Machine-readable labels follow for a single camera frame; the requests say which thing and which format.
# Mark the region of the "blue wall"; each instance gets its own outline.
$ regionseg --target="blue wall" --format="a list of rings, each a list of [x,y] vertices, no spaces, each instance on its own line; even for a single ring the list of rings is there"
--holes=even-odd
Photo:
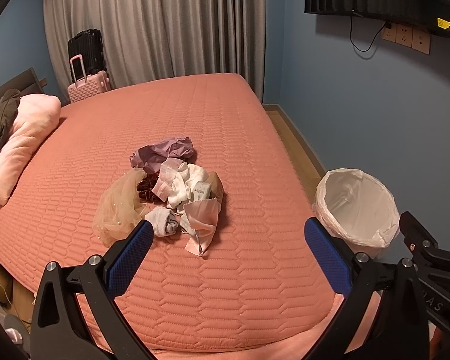
[[[425,55],[378,38],[359,55],[348,17],[303,9],[304,0],[284,0],[283,45],[267,44],[277,48],[266,52],[274,60],[283,48],[279,104],[327,169],[374,175],[400,212],[410,211],[450,250],[450,39],[433,36]],[[381,25],[354,19],[355,43],[366,48]],[[267,72],[266,88],[277,80]],[[406,254],[398,238],[388,258]]]
[[[45,38],[43,0],[11,0],[0,16],[0,85],[34,68],[45,93],[61,98]]]
[[[284,0],[266,0],[265,81],[263,102],[277,104],[282,85]]]

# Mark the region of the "bed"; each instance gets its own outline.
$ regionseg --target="bed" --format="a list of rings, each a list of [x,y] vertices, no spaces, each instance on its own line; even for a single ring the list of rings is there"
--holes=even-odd
[[[341,302],[308,249],[312,211],[262,105],[241,76],[210,74],[121,88],[62,108],[0,207],[0,263],[36,292],[45,265],[106,248],[91,223],[100,196],[144,144],[188,135],[216,171],[223,209],[204,258],[187,235],[155,239],[116,303],[159,359],[300,359]],[[106,347],[84,298],[85,318]]]

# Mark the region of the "wooden floor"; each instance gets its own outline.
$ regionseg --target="wooden floor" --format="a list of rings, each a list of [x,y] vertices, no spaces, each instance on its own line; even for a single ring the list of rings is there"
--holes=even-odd
[[[313,203],[315,200],[315,190],[317,189],[317,185],[322,178],[279,112],[267,111],[267,114],[274,124],[283,145],[285,146],[288,156],[290,157],[290,161],[292,162],[296,174],[302,183],[308,200],[310,203]]]

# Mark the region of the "white plastic bag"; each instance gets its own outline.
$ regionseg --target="white plastic bag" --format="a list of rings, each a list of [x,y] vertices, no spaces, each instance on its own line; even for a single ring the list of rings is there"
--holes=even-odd
[[[335,237],[354,253],[379,256],[398,234],[400,215],[393,195],[359,169],[335,169],[317,186],[315,214]]]

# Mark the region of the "purple cloth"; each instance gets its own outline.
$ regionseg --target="purple cloth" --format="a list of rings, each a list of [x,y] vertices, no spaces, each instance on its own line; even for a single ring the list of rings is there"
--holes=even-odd
[[[189,137],[169,138],[155,145],[140,147],[130,156],[132,168],[142,168],[147,173],[156,173],[160,164],[168,157],[186,159],[193,156],[195,149]]]

